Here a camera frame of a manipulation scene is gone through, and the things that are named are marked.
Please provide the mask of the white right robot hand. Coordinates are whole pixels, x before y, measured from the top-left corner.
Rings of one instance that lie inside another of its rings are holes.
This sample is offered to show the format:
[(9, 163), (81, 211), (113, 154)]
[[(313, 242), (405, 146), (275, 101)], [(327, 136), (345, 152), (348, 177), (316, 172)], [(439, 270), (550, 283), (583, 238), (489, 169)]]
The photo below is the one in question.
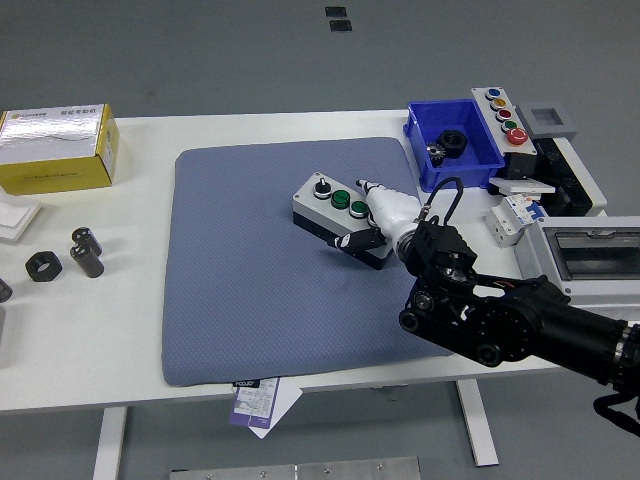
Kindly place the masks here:
[(376, 226), (336, 237), (327, 244), (349, 254), (387, 245), (400, 256), (402, 242), (417, 228), (415, 219), (422, 208), (419, 199), (375, 182), (358, 180), (356, 185), (365, 193)]

